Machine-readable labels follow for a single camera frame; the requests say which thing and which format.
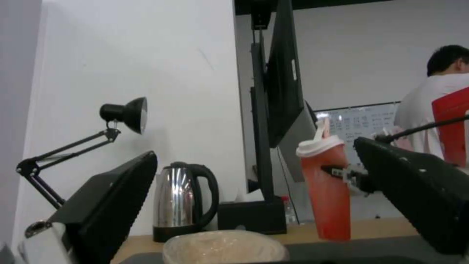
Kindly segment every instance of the white t-shirt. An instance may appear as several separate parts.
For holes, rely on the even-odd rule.
[[[435,122],[431,103],[466,87],[469,87],[469,73],[428,77],[401,101],[394,125],[409,129]],[[416,152],[434,154],[443,159],[436,128],[409,135],[408,139]]]

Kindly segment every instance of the lamp shade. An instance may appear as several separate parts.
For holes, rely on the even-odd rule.
[[[143,134],[147,120],[147,100],[140,97],[126,105],[105,104],[101,106],[99,115],[106,122],[123,122],[135,133]]]

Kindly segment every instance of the black desk lamp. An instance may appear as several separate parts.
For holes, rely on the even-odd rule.
[[[99,110],[99,115],[106,121],[106,130],[100,131],[92,136],[47,152],[40,156],[22,160],[16,167],[16,172],[25,177],[28,182],[31,183],[31,185],[33,185],[33,187],[39,191],[41,195],[44,196],[56,209],[60,208],[65,203],[65,200],[60,197],[47,183],[45,183],[41,177],[39,177],[39,173],[42,170],[50,168],[66,160],[114,142],[117,136],[121,133],[117,129],[118,122],[123,122],[132,131],[142,134],[145,130],[147,120],[147,100],[145,97],[140,97],[130,101],[126,105],[105,104]],[[110,122],[114,123],[113,128],[109,127]],[[74,153],[56,155],[67,149],[76,147],[90,140],[97,139],[101,136],[106,137],[106,140],[101,143]],[[38,165],[38,163],[48,160],[54,161],[41,166]]]

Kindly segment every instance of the red drink cup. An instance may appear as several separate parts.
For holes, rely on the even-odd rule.
[[[324,165],[348,166],[344,142],[338,136],[303,141],[296,154],[301,158],[319,237],[333,241],[350,240],[350,195],[347,184],[321,170]]]

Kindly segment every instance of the kettle base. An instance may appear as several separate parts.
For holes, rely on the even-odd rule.
[[[185,225],[185,226],[174,226],[174,227],[153,227],[153,241],[154,242],[166,242],[168,239],[179,235],[186,235],[191,233],[197,233],[201,231],[198,225]]]

